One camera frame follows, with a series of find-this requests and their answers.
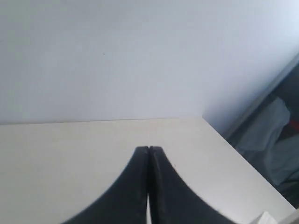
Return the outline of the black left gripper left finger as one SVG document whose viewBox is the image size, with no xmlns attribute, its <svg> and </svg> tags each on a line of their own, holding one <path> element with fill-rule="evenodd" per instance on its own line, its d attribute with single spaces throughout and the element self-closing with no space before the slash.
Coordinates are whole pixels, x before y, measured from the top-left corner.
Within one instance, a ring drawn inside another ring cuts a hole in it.
<svg viewBox="0 0 299 224">
<path fill-rule="evenodd" d="M 66 224 L 147 223 L 149 148 L 137 147 L 120 176 L 95 202 Z"/>
</svg>

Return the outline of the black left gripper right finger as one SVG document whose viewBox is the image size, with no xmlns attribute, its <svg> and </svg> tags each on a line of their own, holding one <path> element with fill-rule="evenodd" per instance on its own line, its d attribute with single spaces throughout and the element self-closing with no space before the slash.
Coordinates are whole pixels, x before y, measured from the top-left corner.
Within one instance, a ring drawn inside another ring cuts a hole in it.
<svg viewBox="0 0 299 224">
<path fill-rule="evenodd" d="M 232 224 L 183 181 L 161 147 L 149 148 L 148 194 L 153 224 Z"/>
</svg>

